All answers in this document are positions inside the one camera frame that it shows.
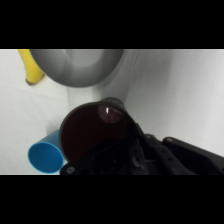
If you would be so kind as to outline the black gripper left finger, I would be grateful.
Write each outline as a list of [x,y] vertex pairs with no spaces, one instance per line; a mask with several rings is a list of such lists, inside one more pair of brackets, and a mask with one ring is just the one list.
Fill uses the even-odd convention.
[[96,157],[126,158],[132,146],[131,139],[107,139],[96,147],[98,150]]

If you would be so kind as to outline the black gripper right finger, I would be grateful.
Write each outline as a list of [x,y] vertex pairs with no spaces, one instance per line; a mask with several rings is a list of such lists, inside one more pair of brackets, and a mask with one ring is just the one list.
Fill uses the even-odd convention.
[[143,130],[130,115],[126,116],[125,141],[128,145],[139,144],[140,146],[144,146],[146,144],[146,137]]

